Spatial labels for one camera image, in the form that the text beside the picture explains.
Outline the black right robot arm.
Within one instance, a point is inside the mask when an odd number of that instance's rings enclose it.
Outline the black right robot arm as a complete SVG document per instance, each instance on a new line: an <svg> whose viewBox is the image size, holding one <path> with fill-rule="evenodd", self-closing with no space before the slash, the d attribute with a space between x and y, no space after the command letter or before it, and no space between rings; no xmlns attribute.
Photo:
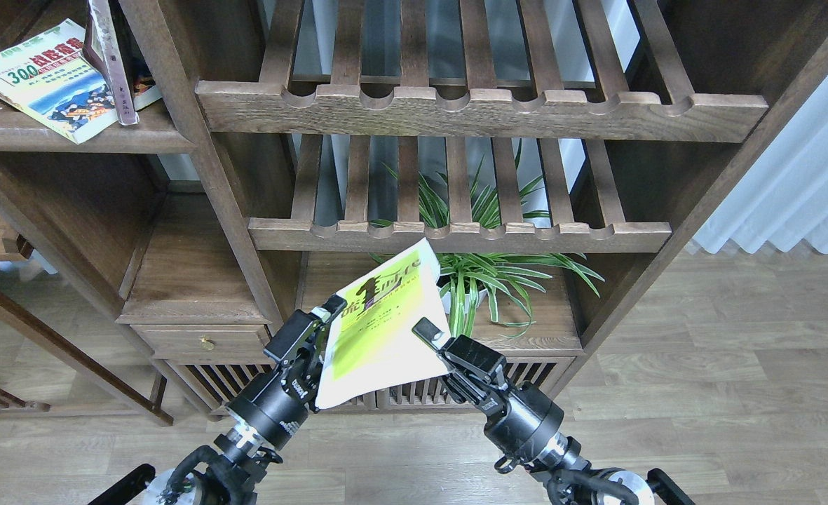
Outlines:
<svg viewBox="0 0 828 505"><path fill-rule="evenodd" d="M647 476L616 467L593 468L581 445L561 434L564 411L534 384L515 386L506 359L468 336L450 337L426 318L413 333L436 352L449 372L442 383L456 403L471 403L487 417L484 434L501 451L495 470L524 469L545 487L552 504L689 504L691 499L658 468Z"/></svg>

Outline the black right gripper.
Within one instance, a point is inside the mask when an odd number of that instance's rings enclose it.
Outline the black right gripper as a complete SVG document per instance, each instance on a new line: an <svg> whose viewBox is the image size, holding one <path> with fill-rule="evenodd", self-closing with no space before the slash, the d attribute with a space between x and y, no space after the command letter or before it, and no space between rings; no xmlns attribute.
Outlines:
<svg viewBox="0 0 828 505"><path fill-rule="evenodd" d="M427 318L412 329L449 368L442 383L457 403L472 403L487 416L484 434L512 467L559 467L567 441L560 434L564 412L530 383L513 386L504 374L506 358L467 335L450 337Z"/></svg>

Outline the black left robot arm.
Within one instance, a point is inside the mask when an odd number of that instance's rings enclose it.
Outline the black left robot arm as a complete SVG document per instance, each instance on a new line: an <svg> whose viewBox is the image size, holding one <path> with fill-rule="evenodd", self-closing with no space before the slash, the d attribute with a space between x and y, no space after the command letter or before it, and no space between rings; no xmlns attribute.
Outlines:
<svg viewBox="0 0 828 505"><path fill-rule="evenodd" d="M145 494L154 503L253 504L254 487L270 463L282 463L279 450L298 432L310 412L323 368L318 339L340 316L346 301L331 295L311 312L295 311L266 345L275 367L257 375L228 403L233 428L200 445L170 474L141 464L94 499L125 504Z"/></svg>

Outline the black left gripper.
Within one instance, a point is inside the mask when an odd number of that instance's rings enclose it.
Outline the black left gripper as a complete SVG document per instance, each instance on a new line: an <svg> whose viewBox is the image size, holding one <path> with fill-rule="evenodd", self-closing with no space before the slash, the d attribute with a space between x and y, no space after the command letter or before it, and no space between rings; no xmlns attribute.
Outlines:
<svg viewBox="0 0 828 505"><path fill-rule="evenodd" d="M311 312L296 310L267 343L264 353L278 367L260 373L227 405L236 419L228 432L237 447L269 444L282 450L308 418L320 386L322 359L317 345L321 332L330 328L346 300L331 295Z"/></svg>

